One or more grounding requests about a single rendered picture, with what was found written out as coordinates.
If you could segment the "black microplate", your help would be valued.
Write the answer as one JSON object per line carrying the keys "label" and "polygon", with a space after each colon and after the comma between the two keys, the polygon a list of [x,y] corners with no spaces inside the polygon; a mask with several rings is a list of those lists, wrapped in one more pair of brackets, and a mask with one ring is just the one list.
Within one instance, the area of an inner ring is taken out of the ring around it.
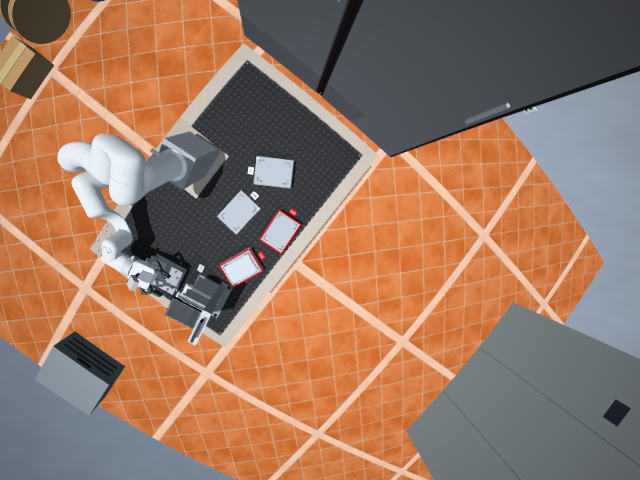
{"label": "black microplate", "polygon": [[194,329],[201,313],[202,310],[173,296],[165,315],[191,329]]}

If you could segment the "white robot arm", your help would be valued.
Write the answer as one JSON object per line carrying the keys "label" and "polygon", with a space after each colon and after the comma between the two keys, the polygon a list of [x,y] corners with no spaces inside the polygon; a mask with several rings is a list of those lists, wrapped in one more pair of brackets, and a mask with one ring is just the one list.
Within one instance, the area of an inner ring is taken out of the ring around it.
{"label": "white robot arm", "polygon": [[87,170],[72,179],[72,187],[88,217],[105,219],[115,228],[116,232],[102,242],[101,260],[125,275],[136,259],[121,251],[131,244],[133,235],[125,219],[108,207],[101,190],[109,187],[115,203],[132,205],[151,190],[170,180],[179,181],[187,173],[186,159],[179,151],[150,151],[157,158],[151,156],[146,161],[143,153],[126,140],[103,133],[95,136],[92,144],[68,143],[57,156],[60,166],[69,172]]}

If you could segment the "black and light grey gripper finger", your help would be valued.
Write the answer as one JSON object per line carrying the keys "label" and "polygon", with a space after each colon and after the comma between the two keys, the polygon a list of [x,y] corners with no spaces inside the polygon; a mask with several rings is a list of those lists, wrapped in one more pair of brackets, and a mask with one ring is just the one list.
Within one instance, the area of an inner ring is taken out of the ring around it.
{"label": "black and light grey gripper finger", "polygon": [[169,279],[171,277],[171,275],[169,275],[169,273],[163,271],[161,264],[159,263],[158,260],[154,261],[153,263],[149,264],[148,266],[152,267],[153,265],[156,265],[158,269],[155,270],[155,274],[156,273],[160,273],[161,276]]}
{"label": "black and light grey gripper finger", "polygon": [[155,295],[155,296],[157,296],[157,297],[161,297],[161,296],[163,295],[163,293],[161,293],[161,292],[159,292],[159,291],[157,291],[157,290],[154,290],[154,289],[152,288],[151,284],[149,285],[149,287],[148,287],[147,291],[144,291],[144,289],[140,287],[140,292],[141,292],[141,295],[149,295],[149,294],[153,294],[153,295]]}

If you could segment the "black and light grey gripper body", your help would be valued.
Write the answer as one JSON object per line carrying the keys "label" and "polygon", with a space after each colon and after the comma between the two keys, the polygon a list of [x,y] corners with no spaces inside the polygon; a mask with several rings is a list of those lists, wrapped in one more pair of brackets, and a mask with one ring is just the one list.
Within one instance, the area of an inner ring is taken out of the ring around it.
{"label": "black and light grey gripper body", "polygon": [[[153,267],[150,267],[148,266],[149,264],[150,263],[148,262],[137,259],[130,265],[130,267],[127,270],[128,278],[130,277],[130,275],[135,275],[137,273],[140,273],[137,278],[140,282],[138,286],[143,289],[148,289],[150,284],[152,286],[158,274],[158,273],[155,274],[155,269],[153,269],[154,267],[155,268],[157,267],[154,265]],[[155,276],[155,278],[153,276]]]}

